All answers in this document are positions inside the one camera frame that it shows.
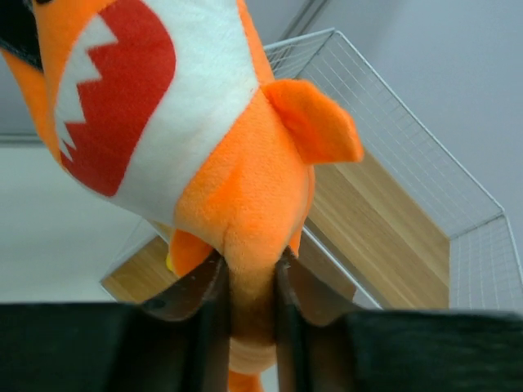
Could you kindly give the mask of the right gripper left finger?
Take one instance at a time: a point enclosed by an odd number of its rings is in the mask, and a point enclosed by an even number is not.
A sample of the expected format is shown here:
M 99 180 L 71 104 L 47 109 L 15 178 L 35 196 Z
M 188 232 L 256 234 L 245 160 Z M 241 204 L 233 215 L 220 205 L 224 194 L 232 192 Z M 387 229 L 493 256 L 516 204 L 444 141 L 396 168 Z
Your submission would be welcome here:
M 229 278 L 217 252 L 142 309 L 147 391 L 227 390 Z

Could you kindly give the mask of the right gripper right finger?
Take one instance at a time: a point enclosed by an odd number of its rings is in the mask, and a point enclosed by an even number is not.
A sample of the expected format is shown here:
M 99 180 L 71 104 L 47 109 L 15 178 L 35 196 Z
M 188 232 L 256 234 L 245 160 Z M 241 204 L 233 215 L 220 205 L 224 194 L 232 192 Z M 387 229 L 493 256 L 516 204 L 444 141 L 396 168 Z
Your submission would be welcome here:
M 279 389 L 355 391 L 346 319 L 359 307 L 317 278 L 290 248 L 275 267 L 274 288 Z

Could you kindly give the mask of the large orange shark plush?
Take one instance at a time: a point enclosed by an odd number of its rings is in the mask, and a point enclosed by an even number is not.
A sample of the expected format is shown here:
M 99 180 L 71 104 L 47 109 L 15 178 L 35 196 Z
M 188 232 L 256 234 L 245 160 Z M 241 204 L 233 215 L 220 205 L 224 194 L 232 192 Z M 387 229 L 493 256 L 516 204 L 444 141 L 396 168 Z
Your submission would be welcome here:
M 169 228 L 168 268 L 230 269 L 229 388 L 275 363 L 275 265 L 297 251 L 315 167 L 357 163 L 350 114 L 278 79 L 242 1 L 4 1 L 1 53 L 61 168 Z

